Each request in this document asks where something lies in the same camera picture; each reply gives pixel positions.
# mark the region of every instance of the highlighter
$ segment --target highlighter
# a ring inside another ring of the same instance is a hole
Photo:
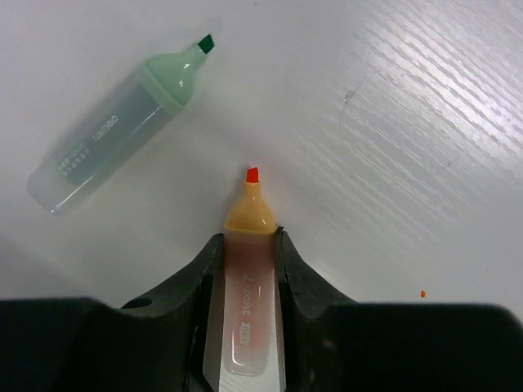
[[[213,48],[209,34],[181,53],[141,63],[31,175],[29,193],[56,214],[94,190],[184,109]]]
[[[269,356],[277,224],[262,199],[257,167],[247,171],[244,195],[230,210],[224,229],[224,367],[234,374],[260,376]]]

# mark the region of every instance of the deli logo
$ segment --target deli logo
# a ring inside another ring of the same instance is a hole
[[[118,122],[118,117],[117,116],[113,116],[110,118],[110,120],[108,122],[106,122],[104,125],[101,126],[101,128],[95,132],[95,134],[92,136],[92,139],[94,141],[98,141],[99,139],[101,139],[102,137],[104,137],[104,135],[110,131],[110,129],[112,127],[114,127],[114,124]]]

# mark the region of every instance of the highlighter tip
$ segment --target highlighter tip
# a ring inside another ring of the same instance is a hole
[[[247,178],[245,179],[245,182],[250,182],[250,183],[260,182],[257,167],[252,167],[247,170]]]

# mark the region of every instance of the white table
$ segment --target white table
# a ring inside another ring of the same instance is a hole
[[[348,296],[523,318],[522,21],[518,0],[3,0],[0,295],[121,305],[221,231],[258,165],[304,259]],[[208,32],[186,113],[76,212],[37,205],[25,183],[72,124]]]

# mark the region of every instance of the tabletop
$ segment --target tabletop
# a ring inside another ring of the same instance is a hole
[[[207,33],[187,110],[76,210],[44,211],[26,182],[49,149],[146,57]],[[518,0],[3,0],[0,47],[1,297],[121,306],[221,231],[256,165],[348,296],[523,319]]]

